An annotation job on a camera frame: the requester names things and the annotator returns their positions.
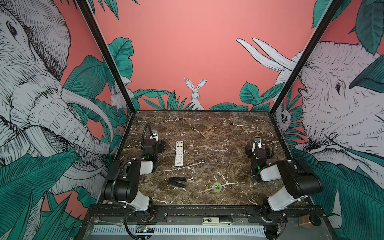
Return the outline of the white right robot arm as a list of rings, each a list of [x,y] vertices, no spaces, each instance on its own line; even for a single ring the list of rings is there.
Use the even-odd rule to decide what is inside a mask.
[[[302,159],[276,161],[268,164],[266,148],[245,146],[245,154],[251,159],[251,177],[257,182],[281,180],[284,186],[266,198],[260,209],[262,219],[273,222],[291,204],[320,193],[320,178]]]

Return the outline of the white remote control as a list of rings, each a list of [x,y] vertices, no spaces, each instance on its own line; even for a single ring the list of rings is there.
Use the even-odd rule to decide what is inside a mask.
[[[175,147],[175,166],[181,167],[184,163],[184,142],[177,141]]]

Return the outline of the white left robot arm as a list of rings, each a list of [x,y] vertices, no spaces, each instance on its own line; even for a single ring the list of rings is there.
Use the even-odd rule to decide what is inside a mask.
[[[131,208],[137,212],[152,214],[153,200],[139,191],[140,176],[156,171],[159,154],[166,150],[166,142],[145,139],[143,157],[126,161],[114,161],[101,190],[101,200],[113,205]]]

